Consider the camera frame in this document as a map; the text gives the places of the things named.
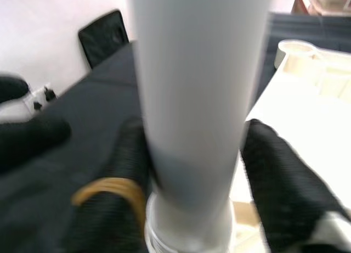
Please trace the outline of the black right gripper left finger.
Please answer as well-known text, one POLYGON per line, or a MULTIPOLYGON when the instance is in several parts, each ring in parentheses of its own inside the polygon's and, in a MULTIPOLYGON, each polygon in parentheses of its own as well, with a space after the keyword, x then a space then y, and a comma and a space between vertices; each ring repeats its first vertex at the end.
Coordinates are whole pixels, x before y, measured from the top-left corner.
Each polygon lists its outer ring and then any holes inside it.
POLYGON ((69 252, 139 252, 144 247, 150 164, 141 119, 126 120, 107 163, 72 196, 69 252))

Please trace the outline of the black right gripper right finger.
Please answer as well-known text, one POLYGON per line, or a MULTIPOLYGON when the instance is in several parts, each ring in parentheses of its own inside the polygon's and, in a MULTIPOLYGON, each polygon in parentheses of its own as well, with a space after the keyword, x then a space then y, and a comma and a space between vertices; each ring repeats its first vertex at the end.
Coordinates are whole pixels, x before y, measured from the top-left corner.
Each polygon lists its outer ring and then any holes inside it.
POLYGON ((350 252, 350 215, 270 126, 245 123, 240 148, 271 252, 350 252))

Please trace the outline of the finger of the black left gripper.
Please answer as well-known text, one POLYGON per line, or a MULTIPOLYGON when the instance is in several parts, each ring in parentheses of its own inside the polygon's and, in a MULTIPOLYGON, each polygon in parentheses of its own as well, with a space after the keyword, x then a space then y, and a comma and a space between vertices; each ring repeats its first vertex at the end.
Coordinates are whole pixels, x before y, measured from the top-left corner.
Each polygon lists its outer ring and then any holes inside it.
POLYGON ((34 117, 1 124, 1 174, 56 147, 71 136, 69 123, 57 117, 34 117))
POLYGON ((1 75, 1 103, 22 98, 30 89, 25 80, 19 76, 1 75))

